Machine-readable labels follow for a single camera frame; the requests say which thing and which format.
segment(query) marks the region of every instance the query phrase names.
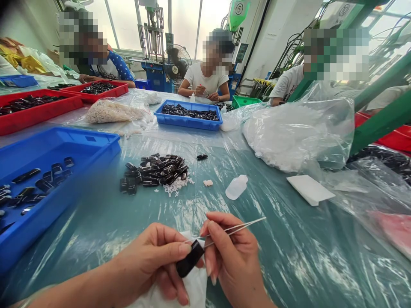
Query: fingernail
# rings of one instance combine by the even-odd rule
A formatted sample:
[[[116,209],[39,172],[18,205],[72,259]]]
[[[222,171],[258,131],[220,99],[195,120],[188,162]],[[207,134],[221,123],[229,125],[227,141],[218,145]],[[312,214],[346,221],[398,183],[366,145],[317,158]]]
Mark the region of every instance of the fingernail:
[[[217,278],[215,277],[215,275],[211,275],[211,283],[213,284],[214,287],[217,284]]]
[[[188,244],[181,244],[179,247],[179,253],[182,255],[187,255],[191,252],[191,246]]]
[[[205,269],[207,270],[207,277],[210,277],[211,275],[211,265],[210,265],[210,261],[208,261],[208,259],[205,260],[206,264],[205,264]]]

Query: clear plastic bag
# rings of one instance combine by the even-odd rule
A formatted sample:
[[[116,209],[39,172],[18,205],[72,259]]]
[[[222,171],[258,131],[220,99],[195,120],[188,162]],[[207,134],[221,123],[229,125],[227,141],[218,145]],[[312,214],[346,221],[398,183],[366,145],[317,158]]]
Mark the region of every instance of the clear plastic bag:
[[[298,172],[309,160],[340,169],[351,149],[354,101],[302,101],[254,112],[243,126],[249,146],[269,166]]]

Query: white wall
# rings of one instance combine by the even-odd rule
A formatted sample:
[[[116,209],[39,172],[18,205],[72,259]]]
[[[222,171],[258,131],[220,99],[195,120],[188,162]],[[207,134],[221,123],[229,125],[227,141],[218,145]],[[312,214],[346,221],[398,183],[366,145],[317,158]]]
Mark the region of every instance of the white wall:
[[[273,0],[267,10],[244,78],[264,78],[283,53],[288,38],[315,17],[322,0]]]
[[[57,6],[53,0],[21,0],[10,5],[1,20],[0,36],[46,53],[59,45]]]

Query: blue plastic tray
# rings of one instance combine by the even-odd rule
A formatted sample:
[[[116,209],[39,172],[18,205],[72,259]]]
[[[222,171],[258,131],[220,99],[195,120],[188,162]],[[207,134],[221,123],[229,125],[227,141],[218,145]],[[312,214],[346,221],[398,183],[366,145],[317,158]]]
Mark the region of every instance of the blue plastic tray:
[[[186,109],[189,110],[198,110],[198,111],[209,111],[213,110],[217,113],[218,118],[220,121],[210,121],[210,120],[203,120],[198,118],[189,118],[184,116],[176,116],[176,115],[168,115],[163,114],[161,111],[163,110],[164,105],[174,105],[177,106],[180,104]],[[178,125],[178,126],[185,126],[185,127],[193,127],[193,128],[200,128],[205,130],[219,130],[220,125],[223,123],[221,118],[220,109],[218,106],[214,105],[206,105],[206,104],[197,104],[197,103],[188,103],[183,101],[173,101],[173,100],[166,100],[154,113],[157,117],[157,122],[162,124],[170,124],[170,125]]]
[[[11,75],[11,76],[1,76],[0,80],[6,86],[13,86],[18,88],[25,88],[28,86],[35,86],[37,81],[33,76],[26,75]]]
[[[0,218],[0,230],[14,223],[0,234],[0,276],[76,201],[78,193],[73,187],[79,185],[80,176],[91,173],[94,168],[106,167],[120,152],[119,139],[118,135],[109,133],[57,127],[0,149],[0,185],[11,185],[12,197],[25,187],[34,187],[43,173],[51,170],[53,163],[61,163],[63,169],[68,169],[64,165],[64,158],[68,156],[75,163],[70,168],[73,174],[26,215],[20,213],[32,204],[22,204],[14,209],[7,205],[0,207],[6,211]],[[40,168],[41,172],[23,183],[11,183],[15,177],[34,168]],[[36,187],[34,193],[43,192]]]

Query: white plastic fragment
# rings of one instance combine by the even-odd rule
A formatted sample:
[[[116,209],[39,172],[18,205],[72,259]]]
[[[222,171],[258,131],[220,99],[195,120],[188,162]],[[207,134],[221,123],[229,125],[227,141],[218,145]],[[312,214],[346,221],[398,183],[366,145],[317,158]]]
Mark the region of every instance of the white plastic fragment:
[[[212,180],[205,180],[205,181],[203,181],[203,183],[206,186],[212,186],[214,184]]]

